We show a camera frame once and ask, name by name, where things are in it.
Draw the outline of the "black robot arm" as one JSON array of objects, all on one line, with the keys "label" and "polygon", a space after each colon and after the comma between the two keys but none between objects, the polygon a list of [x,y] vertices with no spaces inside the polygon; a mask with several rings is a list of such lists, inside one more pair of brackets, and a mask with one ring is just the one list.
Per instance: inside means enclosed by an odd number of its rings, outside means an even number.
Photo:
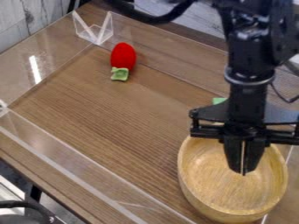
[{"label": "black robot arm", "polygon": [[299,145],[299,111],[267,101],[276,68],[299,54],[293,0],[211,0],[228,45],[228,99],[189,111],[191,136],[219,140],[228,168],[257,168],[269,144]]}]

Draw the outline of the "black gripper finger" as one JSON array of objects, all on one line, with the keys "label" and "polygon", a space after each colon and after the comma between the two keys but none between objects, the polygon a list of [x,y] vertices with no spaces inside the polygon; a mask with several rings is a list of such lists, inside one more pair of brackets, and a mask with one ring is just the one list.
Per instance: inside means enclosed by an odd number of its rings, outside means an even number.
[{"label": "black gripper finger", "polygon": [[257,168],[260,158],[263,157],[267,147],[267,140],[256,137],[245,141],[244,157],[243,157],[243,174],[247,175]]},{"label": "black gripper finger", "polygon": [[228,168],[241,173],[241,141],[235,136],[224,136],[223,143]]}]

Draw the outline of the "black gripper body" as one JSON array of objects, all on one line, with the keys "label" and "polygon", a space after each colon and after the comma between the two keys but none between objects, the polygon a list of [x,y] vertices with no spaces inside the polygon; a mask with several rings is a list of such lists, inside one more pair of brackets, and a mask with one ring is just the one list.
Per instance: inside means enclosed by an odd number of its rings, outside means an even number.
[{"label": "black gripper body", "polygon": [[299,145],[299,111],[265,104],[265,117],[259,122],[229,117],[229,101],[189,111],[191,136],[224,140],[232,134],[241,140],[265,137],[268,144]]}]

